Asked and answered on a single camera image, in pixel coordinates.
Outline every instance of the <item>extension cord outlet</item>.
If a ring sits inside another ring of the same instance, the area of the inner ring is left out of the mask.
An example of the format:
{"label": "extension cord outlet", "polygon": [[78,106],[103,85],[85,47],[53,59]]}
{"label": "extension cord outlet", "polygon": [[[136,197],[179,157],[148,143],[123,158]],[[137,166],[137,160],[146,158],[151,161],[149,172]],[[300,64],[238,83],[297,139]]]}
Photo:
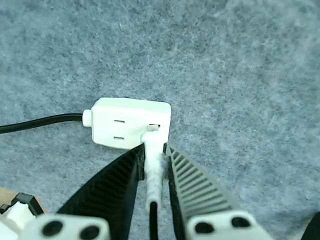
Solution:
{"label": "extension cord outlet", "polygon": [[126,150],[139,146],[141,136],[153,130],[168,142],[170,123],[169,103],[132,98],[102,97],[82,115],[96,144]]}

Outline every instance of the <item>white outlet adapter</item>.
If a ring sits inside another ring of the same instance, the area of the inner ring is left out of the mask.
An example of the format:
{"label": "white outlet adapter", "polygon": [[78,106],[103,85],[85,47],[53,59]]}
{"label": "white outlet adapter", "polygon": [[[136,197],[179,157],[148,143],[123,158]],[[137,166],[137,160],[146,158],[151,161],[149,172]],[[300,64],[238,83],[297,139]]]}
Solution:
{"label": "white outlet adapter", "polygon": [[126,150],[139,146],[141,136],[154,130],[167,142],[170,123],[169,103],[122,97],[102,97],[82,115],[96,144]]}

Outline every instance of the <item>black cord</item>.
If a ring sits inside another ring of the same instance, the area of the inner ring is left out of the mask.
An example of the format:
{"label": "black cord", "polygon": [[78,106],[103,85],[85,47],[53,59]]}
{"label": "black cord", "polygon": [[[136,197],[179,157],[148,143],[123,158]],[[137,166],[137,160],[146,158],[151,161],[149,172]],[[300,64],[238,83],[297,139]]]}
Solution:
{"label": "black cord", "polygon": [[12,133],[27,129],[34,129],[50,124],[69,122],[69,121],[82,121],[82,113],[67,113],[54,116],[47,116],[31,121],[20,122],[10,125],[0,126],[0,134]]}
{"label": "black cord", "polygon": [[150,203],[149,229],[150,240],[158,240],[158,205],[154,201]]}

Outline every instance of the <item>gray carpet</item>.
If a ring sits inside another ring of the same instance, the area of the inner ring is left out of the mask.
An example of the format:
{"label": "gray carpet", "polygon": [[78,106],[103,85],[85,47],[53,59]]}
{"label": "gray carpet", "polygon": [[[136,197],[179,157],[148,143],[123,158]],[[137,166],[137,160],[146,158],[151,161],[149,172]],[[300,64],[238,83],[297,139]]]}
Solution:
{"label": "gray carpet", "polygon": [[[1,0],[0,124],[100,97],[172,105],[170,144],[276,240],[320,211],[318,0]],[[68,122],[0,135],[0,185],[57,210],[123,150]],[[174,238],[168,187],[160,239]],[[148,239],[141,183],[129,239]]]}

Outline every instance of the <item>white plug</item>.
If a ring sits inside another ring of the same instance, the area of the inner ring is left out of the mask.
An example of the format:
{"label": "white plug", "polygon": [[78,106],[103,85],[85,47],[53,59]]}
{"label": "white plug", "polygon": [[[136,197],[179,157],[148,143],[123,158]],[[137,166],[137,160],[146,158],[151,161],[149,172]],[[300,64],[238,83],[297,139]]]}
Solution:
{"label": "white plug", "polygon": [[156,202],[158,211],[162,208],[163,153],[166,141],[158,130],[148,131],[141,136],[144,144],[144,174],[146,179],[146,209]]}
{"label": "white plug", "polygon": [[139,146],[141,136],[152,130],[158,130],[166,143],[170,123],[169,103],[132,98],[100,98],[82,115],[82,124],[91,128],[96,144],[126,150]]}

